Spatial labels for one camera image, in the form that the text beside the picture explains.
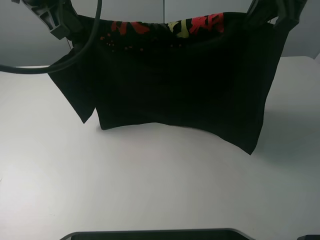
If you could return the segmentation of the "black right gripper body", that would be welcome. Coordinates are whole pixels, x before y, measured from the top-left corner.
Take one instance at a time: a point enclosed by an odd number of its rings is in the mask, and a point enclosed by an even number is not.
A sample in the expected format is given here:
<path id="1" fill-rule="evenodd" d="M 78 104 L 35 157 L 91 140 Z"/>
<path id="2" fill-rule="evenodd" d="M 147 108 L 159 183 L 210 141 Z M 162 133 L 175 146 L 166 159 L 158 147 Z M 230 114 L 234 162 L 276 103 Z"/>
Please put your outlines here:
<path id="1" fill-rule="evenodd" d="M 246 22 L 259 26 L 276 17 L 276 25 L 295 27 L 307 0 L 253 0 L 246 13 Z"/>

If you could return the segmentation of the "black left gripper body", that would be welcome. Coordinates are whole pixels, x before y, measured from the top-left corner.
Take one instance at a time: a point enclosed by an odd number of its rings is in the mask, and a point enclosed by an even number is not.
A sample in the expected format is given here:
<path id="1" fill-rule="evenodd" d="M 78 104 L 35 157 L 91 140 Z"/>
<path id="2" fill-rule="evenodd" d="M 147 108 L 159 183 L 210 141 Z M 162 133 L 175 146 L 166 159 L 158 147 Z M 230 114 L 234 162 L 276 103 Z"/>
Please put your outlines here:
<path id="1" fill-rule="evenodd" d="M 83 31 L 79 16 L 70 0 L 23 0 L 22 3 L 58 40 L 70 40 Z"/>

